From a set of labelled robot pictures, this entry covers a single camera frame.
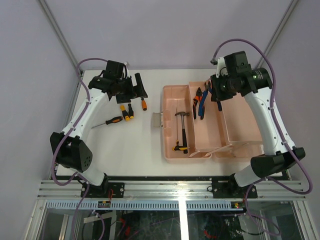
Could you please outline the long black orange screwdriver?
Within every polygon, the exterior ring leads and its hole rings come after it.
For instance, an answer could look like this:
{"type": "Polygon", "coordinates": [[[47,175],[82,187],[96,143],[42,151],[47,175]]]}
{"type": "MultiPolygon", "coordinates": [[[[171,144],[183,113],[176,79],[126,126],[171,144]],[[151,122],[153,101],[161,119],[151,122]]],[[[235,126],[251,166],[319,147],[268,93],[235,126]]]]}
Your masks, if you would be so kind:
{"type": "Polygon", "coordinates": [[[116,123],[121,122],[122,120],[123,120],[122,116],[116,116],[112,119],[106,120],[104,123],[100,123],[98,125],[93,126],[92,129],[97,128],[97,127],[101,127],[104,125],[116,124],[116,123]]]}

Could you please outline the orange black pliers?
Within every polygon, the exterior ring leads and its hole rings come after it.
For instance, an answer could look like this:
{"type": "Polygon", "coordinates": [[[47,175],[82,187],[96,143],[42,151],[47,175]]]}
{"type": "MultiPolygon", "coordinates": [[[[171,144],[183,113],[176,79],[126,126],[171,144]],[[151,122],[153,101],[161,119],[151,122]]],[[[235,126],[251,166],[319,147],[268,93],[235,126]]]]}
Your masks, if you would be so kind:
{"type": "Polygon", "coordinates": [[[202,100],[202,90],[200,87],[198,87],[195,97],[193,98],[193,105],[192,105],[192,112],[193,112],[193,119],[195,120],[197,118],[197,112],[196,112],[196,108],[197,108],[197,104],[202,100]]]}

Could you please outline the blue handled cutting pliers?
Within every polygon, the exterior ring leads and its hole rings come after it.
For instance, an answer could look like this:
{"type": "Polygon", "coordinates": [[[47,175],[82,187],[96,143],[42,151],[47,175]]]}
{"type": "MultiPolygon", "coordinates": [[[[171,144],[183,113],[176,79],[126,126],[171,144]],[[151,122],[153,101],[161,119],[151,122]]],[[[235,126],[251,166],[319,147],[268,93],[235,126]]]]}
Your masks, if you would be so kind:
{"type": "Polygon", "coordinates": [[[203,120],[205,116],[205,101],[209,93],[211,93],[211,96],[213,96],[215,100],[217,99],[211,80],[204,83],[204,91],[202,92],[201,100],[199,102],[198,116],[201,120],[203,120]]]}

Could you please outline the claw hammer black handle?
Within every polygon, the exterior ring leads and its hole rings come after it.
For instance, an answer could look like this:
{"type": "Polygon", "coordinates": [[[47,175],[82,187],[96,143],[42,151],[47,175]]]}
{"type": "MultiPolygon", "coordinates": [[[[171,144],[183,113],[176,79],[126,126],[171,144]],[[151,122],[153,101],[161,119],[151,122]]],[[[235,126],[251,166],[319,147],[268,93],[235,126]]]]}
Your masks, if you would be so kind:
{"type": "Polygon", "coordinates": [[[190,115],[189,112],[180,111],[177,112],[178,116],[181,117],[181,128],[182,128],[182,146],[186,148],[186,150],[183,151],[184,154],[188,154],[188,143],[187,143],[187,135],[186,135],[186,129],[185,129],[185,120],[184,117],[188,117],[190,115]]]}

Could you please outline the pink plastic tool box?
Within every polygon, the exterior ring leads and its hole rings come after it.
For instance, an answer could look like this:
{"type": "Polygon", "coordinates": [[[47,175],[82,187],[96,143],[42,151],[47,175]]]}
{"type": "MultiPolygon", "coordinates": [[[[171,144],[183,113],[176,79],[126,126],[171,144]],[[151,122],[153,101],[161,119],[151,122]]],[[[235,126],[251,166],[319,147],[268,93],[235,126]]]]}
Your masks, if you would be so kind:
{"type": "MultiPolygon", "coordinates": [[[[242,162],[263,153],[262,137],[255,117],[244,98],[237,94],[218,105],[206,98],[204,118],[193,115],[184,119],[188,154],[173,151],[177,129],[175,113],[192,114],[193,98],[204,83],[191,81],[186,85],[166,85],[162,89],[161,112],[153,113],[153,125],[160,127],[163,139],[163,155],[169,163],[204,162],[209,158],[242,162]]],[[[177,116],[179,144],[183,145],[182,121],[177,116]]]]}

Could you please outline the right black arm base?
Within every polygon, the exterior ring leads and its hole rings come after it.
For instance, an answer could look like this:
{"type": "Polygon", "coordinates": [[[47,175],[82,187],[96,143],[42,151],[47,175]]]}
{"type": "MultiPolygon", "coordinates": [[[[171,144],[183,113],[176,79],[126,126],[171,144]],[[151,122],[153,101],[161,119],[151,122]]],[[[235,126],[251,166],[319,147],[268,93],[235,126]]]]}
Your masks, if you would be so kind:
{"type": "Polygon", "coordinates": [[[250,185],[238,186],[234,173],[230,176],[215,176],[211,180],[214,199],[244,199],[250,185]]]}

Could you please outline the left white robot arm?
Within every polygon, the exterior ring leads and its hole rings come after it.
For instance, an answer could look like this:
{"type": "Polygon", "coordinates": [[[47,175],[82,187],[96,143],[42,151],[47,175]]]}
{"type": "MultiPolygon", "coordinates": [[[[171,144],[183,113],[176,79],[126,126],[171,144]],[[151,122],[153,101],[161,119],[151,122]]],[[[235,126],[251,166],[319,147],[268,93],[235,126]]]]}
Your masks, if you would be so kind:
{"type": "Polygon", "coordinates": [[[129,104],[133,99],[148,97],[140,73],[135,73],[134,78],[136,85],[125,63],[107,60],[105,69],[89,84],[81,82],[86,92],[82,105],[61,132],[53,132],[50,136],[53,153],[51,177],[57,185],[64,187],[71,182],[57,180],[55,166],[61,165],[73,172],[73,178],[79,177],[84,181],[85,197],[102,198],[111,192],[109,178],[94,163],[93,153],[86,141],[96,115],[112,97],[118,104],[129,104]]]}

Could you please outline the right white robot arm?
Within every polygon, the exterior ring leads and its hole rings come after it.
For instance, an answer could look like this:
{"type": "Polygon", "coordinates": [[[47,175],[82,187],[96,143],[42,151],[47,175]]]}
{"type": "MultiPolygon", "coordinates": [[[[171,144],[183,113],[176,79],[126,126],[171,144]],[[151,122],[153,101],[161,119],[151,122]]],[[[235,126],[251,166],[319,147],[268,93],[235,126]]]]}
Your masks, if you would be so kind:
{"type": "Polygon", "coordinates": [[[246,186],[272,174],[283,172],[305,156],[303,147],[297,147],[289,136],[275,100],[271,77],[265,68],[253,69],[244,51],[214,60],[216,74],[210,77],[211,101],[222,102],[237,94],[244,97],[257,123],[263,144],[262,155],[252,157],[250,165],[232,174],[228,192],[240,197],[246,186]]]}

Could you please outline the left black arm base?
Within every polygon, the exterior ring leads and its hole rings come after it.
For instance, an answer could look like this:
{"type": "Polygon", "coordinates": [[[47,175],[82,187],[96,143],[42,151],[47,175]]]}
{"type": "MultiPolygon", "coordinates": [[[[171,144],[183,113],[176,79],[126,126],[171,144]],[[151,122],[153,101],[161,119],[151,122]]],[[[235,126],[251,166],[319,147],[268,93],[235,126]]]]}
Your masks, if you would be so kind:
{"type": "Polygon", "coordinates": [[[102,184],[95,186],[89,184],[89,190],[86,198],[123,198],[125,191],[124,182],[110,182],[109,177],[105,174],[102,184]]]}

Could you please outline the orange handled black screwdriver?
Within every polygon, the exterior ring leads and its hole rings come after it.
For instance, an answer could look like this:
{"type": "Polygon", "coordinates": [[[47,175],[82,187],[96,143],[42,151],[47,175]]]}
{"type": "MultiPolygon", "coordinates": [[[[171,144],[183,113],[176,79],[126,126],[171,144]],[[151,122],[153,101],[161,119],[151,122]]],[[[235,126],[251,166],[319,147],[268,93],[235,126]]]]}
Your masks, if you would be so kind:
{"type": "Polygon", "coordinates": [[[143,97],[141,98],[141,107],[142,107],[143,111],[147,111],[147,109],[148,109],[147,103],[143,97]]]}

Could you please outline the right aluminium frame post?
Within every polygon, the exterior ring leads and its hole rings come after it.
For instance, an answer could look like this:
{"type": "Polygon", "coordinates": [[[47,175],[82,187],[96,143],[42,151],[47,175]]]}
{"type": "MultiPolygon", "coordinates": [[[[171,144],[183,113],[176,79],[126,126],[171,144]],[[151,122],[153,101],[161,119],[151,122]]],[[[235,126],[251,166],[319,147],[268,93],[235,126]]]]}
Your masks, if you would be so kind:
{"type": "Polygon", "coordinates": [[[270,57],[283,31],[292,19],[295,10],[298,8],[301,0],[272,0],[272,6],[268,9],[268,17],[272,20],[272,30],[268,30],[268,42],[263,49],[266,57],[270,57]]]}

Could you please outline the aluminium frame post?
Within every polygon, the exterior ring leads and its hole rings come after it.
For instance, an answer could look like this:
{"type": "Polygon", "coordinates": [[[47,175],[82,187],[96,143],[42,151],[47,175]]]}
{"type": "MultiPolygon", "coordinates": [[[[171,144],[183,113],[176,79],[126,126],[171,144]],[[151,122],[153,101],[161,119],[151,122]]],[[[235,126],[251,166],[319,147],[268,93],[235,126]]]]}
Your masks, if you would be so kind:
{"type": "Polygon", "coordinates": [[[272,0],[272,6],[268,9],[268,17],[272,20],[272,30],[268,30],[268,42],[263,49],[266,57],[270,57],[283,31],[292,19],[295,10],[298,8],[301,0],[272,0]]]}
{"type": "Polygon", "coordinates": [[[42,10],[45,18],[47,19],[51,29],[53,30],[57,40],[59,41],[64,53],[66,54],[68,60],[70,61],[73,68],[76,70],[78,60],[76,59],[71,47],[66,40],[49,4],[46,0],[36,0],[37,4],[39,5],[40,9],[42,10]]]}

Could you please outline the aluminium mounting rail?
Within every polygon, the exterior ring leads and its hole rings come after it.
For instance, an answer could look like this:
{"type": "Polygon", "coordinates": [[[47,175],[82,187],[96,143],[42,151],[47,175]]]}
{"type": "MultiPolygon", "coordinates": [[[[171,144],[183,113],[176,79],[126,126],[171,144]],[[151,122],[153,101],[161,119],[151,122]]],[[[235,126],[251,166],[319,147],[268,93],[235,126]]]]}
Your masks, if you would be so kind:
{"type": "MultiPolygon", "coordinates": [[[[113,195],[113,200],[211,200],[216,199],[225,191],[225,181],[216,185],[207,181],[159,181],[159,180],[111,180],[106,199],[113,195]]],[[[37,194],[44,200],[79,200],[85,187],[73,180],[66,186],[59,186],[52,180],[43,180],[37,194]]],[[[262,181],[255,184],[248,194],[250,201],[304,201],[305,195],[291,192],[273,181],[262,181]]]]}

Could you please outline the left aluminium frame post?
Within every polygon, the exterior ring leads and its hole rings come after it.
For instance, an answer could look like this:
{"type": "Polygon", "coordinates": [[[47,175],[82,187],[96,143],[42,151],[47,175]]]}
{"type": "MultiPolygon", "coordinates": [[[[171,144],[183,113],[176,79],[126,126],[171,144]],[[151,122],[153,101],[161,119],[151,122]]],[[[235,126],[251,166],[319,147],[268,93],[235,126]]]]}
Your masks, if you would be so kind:
{"type": "Polygon", "coordinates": [[[46,0],[36,0],[37,4],[39,5],[40,9],[42,10],[45,18],[47,19],[51,29],[53,30],[57,40],[59,41],[64,53],[66,54],[68,60],[70,61],[73,68],[76,70],[78,60],[76,59],[71,47],[66,40],[49,4],[46,0]]]}

